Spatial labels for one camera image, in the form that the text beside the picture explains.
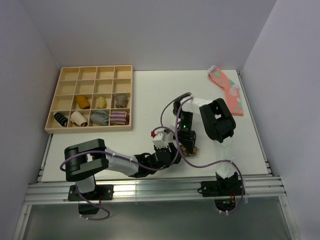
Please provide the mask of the brown argyle sock pair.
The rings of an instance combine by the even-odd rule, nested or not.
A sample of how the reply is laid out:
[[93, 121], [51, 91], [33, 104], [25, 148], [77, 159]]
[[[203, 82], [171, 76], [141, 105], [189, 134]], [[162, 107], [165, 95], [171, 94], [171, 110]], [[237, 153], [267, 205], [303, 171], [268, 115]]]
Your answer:
[[199, 150], [198, 147], [194, 146], [192, 151], [188, 151], [182, 144], [180, 145], [180, 149], [185, 157], [195, 157]]

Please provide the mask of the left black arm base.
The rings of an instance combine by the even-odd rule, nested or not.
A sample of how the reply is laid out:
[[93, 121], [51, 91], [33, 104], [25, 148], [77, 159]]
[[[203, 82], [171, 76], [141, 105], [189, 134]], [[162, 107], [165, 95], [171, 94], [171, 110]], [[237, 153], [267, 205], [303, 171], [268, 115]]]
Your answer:
[[[88, 193], [83, 193], [85, 199], [89, 201], [110, 201], [113, 199], [114, 186], [112, 184], [99, 184], [95, 186], [95, 190]], [[69, 202], [82, 201], [76, 189], [76, 185], [71, 185], [67, 200]]]

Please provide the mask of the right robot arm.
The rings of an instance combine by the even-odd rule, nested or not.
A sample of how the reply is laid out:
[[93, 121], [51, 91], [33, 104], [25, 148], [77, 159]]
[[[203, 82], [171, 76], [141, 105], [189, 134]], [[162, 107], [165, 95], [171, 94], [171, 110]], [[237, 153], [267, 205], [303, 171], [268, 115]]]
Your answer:
[[195, 152], [197, 134], [192, 130], [193, 115], [199, 115], [204, 131], [209, 139], [228, 147], [234, 135], [236, 122], [222, 98], [205, 100], [191, 97], [186, 93], [173, 101], [173, 115], [176, 117], [174, 139], [177, 154], [184, 156], [182, 147], [188, 154]]

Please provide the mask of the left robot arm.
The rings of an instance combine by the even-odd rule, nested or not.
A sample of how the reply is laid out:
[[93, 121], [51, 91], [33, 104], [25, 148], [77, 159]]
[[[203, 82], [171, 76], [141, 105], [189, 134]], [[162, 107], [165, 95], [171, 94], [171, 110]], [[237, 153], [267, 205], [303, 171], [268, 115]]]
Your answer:
[[175, 145], [154, 148], [154, 153], [124, 155], [106, 147], [101, 138], [82, 142], [64, 150], [64, 162], [60, 170], [65, 172], [68, 182], [74, 182], [79, 194], [86, 200], [96, 197], [95, 174], [109, 170], [122, 173], [130, 178], [145, 178], [169, 168], [181, 161]]

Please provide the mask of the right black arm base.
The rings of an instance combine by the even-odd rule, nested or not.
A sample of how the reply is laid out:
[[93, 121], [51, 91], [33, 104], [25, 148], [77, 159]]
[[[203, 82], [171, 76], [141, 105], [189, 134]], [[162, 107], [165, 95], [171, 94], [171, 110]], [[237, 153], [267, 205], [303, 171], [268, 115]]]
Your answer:
[[203, 197], [241, 197], [246, 193], [237, 172], [226, 178], [216, 174], [216, 180], [202, 181], [197, 192]]

